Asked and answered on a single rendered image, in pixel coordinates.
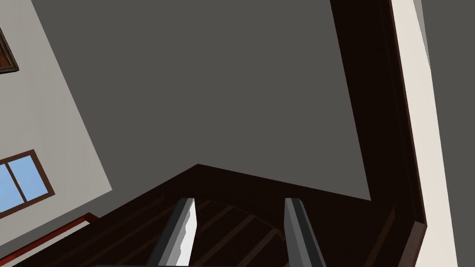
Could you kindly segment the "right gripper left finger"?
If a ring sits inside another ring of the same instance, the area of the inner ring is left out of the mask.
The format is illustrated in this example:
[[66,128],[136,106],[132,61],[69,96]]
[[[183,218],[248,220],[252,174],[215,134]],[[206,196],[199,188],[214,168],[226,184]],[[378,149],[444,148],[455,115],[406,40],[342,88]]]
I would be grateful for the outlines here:
[[188,267],[196,230],[195,199],[179,199],[146,265]]

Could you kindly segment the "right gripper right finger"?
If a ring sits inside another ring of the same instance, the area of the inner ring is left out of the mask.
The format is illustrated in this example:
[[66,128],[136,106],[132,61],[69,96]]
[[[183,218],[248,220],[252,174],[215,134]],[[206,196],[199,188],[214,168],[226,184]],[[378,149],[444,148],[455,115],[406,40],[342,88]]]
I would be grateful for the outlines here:
[[285,198],[284,234],[289,267],[327,267],[303,203]]

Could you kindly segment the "brown framed window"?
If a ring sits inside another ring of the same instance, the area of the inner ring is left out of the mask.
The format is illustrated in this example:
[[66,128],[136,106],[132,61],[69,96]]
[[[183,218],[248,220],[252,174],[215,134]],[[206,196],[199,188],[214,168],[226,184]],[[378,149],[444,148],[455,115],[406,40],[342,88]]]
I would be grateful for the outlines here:
[[0,159],[0,220],[54,195],[35,150]]

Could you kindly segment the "brown framed wall picture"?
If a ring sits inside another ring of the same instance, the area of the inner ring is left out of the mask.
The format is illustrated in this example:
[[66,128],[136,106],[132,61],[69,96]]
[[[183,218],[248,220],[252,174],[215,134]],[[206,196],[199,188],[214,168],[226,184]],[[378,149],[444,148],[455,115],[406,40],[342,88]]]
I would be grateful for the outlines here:
[[0,75],[17,71],[19,71],[19,66],[2,30],[0,29]]

